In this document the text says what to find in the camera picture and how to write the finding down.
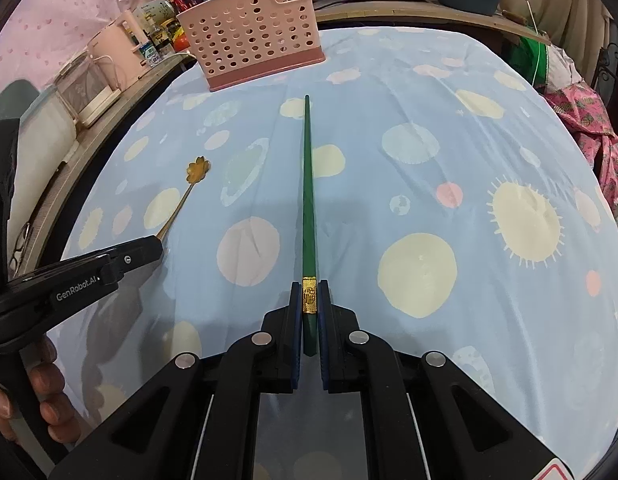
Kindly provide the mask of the person's left hand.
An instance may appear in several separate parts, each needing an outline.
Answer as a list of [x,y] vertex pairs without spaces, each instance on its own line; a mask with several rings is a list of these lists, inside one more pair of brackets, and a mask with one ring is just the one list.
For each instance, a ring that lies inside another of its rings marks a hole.
[[[48,336],[36,343],[39,363],[29,372],[29,381],[40,401],[40,414],[48,426],[48,433],[62,444],[74,444],[82,436],[79,418],[68,396],[64,393],[65,378],[54,362],[58,358],[55,345]],[[0,432],[10,442],[18,443],[10,420],[15,416],[15,405],[0,387]]]

